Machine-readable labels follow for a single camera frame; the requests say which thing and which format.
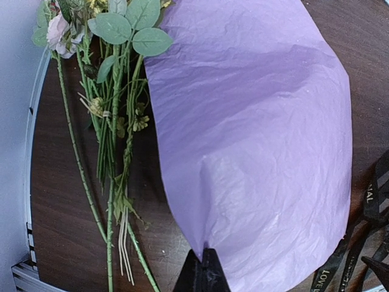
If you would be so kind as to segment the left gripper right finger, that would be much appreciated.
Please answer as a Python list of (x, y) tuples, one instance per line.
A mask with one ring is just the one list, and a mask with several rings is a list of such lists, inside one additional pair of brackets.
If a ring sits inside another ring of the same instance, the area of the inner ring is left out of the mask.
[(384, 288), (389, 287), (388, 264), (379, 262), (370, 257), (363, 256), (361, 260), (375, 273)]

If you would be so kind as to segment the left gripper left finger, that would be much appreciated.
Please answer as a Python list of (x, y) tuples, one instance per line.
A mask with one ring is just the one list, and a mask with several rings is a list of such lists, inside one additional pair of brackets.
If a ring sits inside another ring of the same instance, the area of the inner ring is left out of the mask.
[(191, 249), (173, 292), (230, 292), (216, 250), (205, 248), (199, 260)]

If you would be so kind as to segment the black printed ribbon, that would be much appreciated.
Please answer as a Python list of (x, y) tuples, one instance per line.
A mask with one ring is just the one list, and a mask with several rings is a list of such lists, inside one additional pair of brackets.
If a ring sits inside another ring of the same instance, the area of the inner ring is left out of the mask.
[[(370, 258), (383, 263), (388, 257), (388, 152), (376, 163), (374, 173), (363, 196), (358, 217), (348, 223), (346, 233), (328, 260), (315, 272), (311, 291), (326, 291), (341, 266), (345, 265), (339, 283), (339, 291), (346, 291), (352, 279), (358, 259), (367, 240), (380, 230), (385, 231), (384, 239)], [(362, 291), (364, 281), (373, 271), (367, 267), (362, 273), (356, 291)]]

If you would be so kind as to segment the purple wrapping paper sheet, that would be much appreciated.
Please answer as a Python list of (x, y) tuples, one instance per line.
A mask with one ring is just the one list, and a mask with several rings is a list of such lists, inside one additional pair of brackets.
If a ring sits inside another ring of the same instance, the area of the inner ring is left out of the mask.
[(348, 74), (300, 1), (178, 1), (162, 28), (145, 69), (173, 217), (232, 291), (288, 291), (345, 234)]

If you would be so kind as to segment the fake flower bunch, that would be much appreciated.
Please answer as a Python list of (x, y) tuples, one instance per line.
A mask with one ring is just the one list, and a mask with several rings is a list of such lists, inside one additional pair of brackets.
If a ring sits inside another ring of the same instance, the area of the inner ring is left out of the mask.
[(133, 140), (150, 121), (148, 88), (141, 75), (146, 57), (166, 52), (172, 38), (160, 28), (171, 1), (40, 1), (32, 41), (57, 62), (76, 57), (81, 74), (80, 102), (87, 109), (98, 142), (97, 179), (108, 194), (107, 219), (89, 205), (106, 243), (108, 290), (114, 290), (112, 250), (119, 252), (120, 273), (134, 280), (127, 250), (135, 240), (129, 216), (136, 213), (128, 196)]

